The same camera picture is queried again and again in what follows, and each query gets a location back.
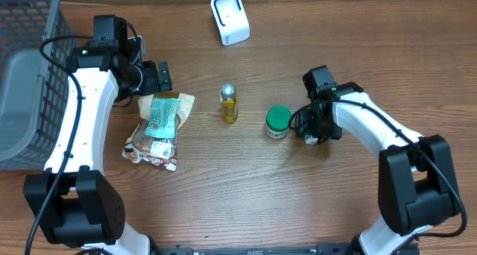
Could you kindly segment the teal white tissue pack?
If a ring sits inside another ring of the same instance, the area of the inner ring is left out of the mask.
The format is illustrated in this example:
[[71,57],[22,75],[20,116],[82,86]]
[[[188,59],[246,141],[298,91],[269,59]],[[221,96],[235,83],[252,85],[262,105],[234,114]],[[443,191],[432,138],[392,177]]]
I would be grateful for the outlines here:
[[318,142],[318,138],[307,134],[307,135],[304,136],[304,142],[307,145],[314,145]]

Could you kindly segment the green lid white jar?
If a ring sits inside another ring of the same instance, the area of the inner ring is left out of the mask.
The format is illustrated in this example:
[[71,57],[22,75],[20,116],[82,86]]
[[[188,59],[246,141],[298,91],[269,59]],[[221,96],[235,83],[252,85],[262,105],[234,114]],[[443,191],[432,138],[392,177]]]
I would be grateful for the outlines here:
[[265,134],[272,139],[282,139],[288,134],[291,111],[285,106],[272,107],[265,118]]

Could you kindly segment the brown snack pouch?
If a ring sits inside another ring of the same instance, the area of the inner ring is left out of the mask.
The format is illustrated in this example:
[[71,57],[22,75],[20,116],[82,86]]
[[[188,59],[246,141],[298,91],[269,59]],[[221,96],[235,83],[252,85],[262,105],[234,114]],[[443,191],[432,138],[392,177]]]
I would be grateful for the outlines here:
[[180,92],[142,96],[139,123],[126,140],[122,156],[133,163],[146,162],[175,171],[177,134],[192,111],[195,97]]

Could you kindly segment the yellow oil bottle silver cap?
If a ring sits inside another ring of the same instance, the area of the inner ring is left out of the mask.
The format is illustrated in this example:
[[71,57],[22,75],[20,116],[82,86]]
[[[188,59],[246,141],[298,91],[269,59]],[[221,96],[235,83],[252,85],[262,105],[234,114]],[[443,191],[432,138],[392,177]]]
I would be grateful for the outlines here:
[[232,124],[238,118],[236,88],[225,83],[220,89],[221,117],[224,122]]

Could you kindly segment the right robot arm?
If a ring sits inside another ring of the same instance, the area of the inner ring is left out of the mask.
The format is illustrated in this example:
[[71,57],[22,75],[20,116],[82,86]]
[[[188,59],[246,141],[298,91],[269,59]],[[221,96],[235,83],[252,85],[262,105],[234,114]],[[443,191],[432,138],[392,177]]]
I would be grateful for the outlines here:
[[448,142],[423,136],[376,106],[354,82],[338,84],[326,66],[303,76],[310,103],[288,126],[309,144],[339,140],[343,130],[378,160],[380,216],[349,244],[319,244],[318,254],[418,254],[423,237],[452,238],[467,227]]

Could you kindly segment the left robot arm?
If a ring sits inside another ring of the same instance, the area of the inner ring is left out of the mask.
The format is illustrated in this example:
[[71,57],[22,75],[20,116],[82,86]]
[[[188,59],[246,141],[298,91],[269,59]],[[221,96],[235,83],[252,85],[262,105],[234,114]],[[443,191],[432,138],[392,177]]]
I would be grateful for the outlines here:
[[124,202],[103,166],[113,105],[172,89],[166,63],[142,59],[143,43],[127,20],[96,16],[92,35],[60,65],[69,81],[60,132],[42,173],[28,175],[23,186],[32,231],[53,245],[79,254],[159,253],[150,236],[126,222]]

